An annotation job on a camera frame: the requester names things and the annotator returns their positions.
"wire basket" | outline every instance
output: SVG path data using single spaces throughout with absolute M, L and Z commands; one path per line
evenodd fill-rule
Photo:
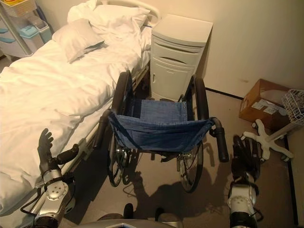
M 37 9 L 35 0 L 23 0 L 15 5 L 9 5 L 3 1 L 0 1 L 6 13 L 13 17 L 20 17 L 28 12 Z
M 304 125 L 304 90 L 291 89 L 282 98 L 290 122 Z

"wheelchair seat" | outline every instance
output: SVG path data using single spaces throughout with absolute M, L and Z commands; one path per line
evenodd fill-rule
M 214 125 L 188 120 L 187 102 L 132 99 L 125 112 L 111 112 L 109 121 L 120 146 L 164 152 L 188 152 Z

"bed rail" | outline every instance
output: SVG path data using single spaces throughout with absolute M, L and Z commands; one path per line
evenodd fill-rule
M 148 14 L 148 21 L 145 23 L 147 26 L 154 27 L 161 19 L 160 11 L 147 3 L 138 0 L 99 0 L 98 5 L 117 5 L 117 6 L 127 6 L 127 7 L 142 7 L 150 10 Z

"cardboard box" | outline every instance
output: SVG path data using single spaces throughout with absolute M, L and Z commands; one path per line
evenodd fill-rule
M 239 117 L 254 122 L 262 120 L 265 128 L 277 131 L 289 123 L 289 118 L 282 105 L 282 97 L 289 88 L 259 79 L 244 97 Z

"white duvet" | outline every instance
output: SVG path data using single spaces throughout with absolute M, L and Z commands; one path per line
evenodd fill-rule
M 83 13 L 81 17 L 87 16 L 87 11 Z M 72 64 L 65 62 L 59 45 L 51 40 L 33 56 L 3 69 L 0 74 L 0 215 L 25 197 L 39 179 L 37 146 L 42 130 L 48 128 L 52 132 L 52 154 L 56 156 L 83 118 L 113 96 L 119 74 L 132 70 L 141 52 L 148 48 L 149 36 L 143 39 L 145 32 L 141 33 L 134 21 L 127 21 L 123 26 L 128 36 L 126 30 L 120 33 L 115 26 L 111 31 L 102 27 L 105 39 L 102 48 Z

